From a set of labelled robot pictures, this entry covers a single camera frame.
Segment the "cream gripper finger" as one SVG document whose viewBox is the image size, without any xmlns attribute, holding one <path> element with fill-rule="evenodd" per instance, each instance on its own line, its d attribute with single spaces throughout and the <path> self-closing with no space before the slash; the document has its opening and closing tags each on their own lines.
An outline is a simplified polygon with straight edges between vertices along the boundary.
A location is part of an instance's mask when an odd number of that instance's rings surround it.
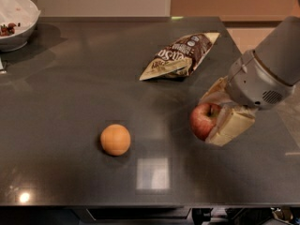
<svg viewBox="0 0 300 225">
<path fill-rule="evenodd" d="M 205 142 L 217 146 L 229 143 L 255 123 L 256 111 L 240 105 L 224 105 Z"/>
<path fill-rule="evenodd" d="M 199 99 L 198 104 L 212 103 L 221 107 L 225 105 L 235 106 L 236 102 L 232 100 L 231 96 L 226 91 L 227 78 L 222 77 L 217 79 L 213 85 L 205 92 Z"/>
</svg>

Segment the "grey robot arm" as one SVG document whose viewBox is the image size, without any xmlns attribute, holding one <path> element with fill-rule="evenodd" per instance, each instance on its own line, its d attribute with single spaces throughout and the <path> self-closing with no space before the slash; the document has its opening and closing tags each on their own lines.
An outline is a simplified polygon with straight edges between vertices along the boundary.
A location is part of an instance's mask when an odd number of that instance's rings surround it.
<svg viewBox="0 0 300 225">
<path fill-rule="evenodd" d="M 221 107 L 207 143 L 222 146 L 249 129 L 258 110 L 270 110 L 300 81 L 300 18 L 288 17 L 255 49 L 244 52 L 202 96 Z"/>
</svg>

